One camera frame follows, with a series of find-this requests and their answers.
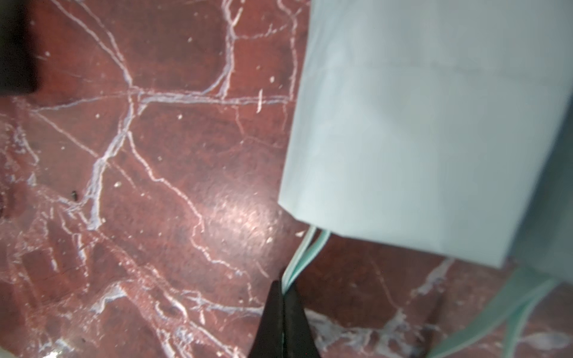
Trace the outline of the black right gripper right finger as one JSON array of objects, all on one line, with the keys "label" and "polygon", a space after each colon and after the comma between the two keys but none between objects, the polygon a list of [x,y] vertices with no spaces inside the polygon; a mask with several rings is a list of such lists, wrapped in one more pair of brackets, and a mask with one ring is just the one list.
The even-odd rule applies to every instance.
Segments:
[{"label": "black right gripper right finger", "polygon": [[284,357],[321,357],[295,284],[284,294]]}]

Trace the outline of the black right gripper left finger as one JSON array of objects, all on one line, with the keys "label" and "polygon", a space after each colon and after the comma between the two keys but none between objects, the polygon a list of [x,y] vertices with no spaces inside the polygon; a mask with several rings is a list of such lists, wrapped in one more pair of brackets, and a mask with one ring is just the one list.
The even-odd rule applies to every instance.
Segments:
[{"label": "black right gripper left finger", "polygon": [[284,300],[280,280],[272,282],[248,358],[284,355]]}]

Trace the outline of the mint sleeved umbrella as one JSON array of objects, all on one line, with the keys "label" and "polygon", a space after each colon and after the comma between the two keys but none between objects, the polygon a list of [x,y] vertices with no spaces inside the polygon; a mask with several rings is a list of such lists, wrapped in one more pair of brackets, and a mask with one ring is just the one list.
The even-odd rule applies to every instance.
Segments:
[{"label": "mint sleeved umbrella", "polygon": [[530,188],[511,204],[490,199],[479,219],[491,237],[506,236],[516,268],[505,285],[465,328],[426,354],[450,357],[505,324],[503,357],[514,357],[531,313],[552,291],[572,283],[572,99],[546,161]]},{"label": "mint sleeved umbrella", "polygon": [[570,1],[313,1],[278,202],[499,268],[571,95]]}]

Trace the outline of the black sleeved umbrella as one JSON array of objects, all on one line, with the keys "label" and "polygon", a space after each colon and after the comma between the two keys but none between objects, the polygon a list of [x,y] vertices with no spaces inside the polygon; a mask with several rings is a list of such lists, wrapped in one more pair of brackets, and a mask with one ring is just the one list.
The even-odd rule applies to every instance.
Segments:
[{"label": "black sleeved umbrella", "polygon": [[37,89],[28,5],[29,1],[1,0],[1,96]]}]

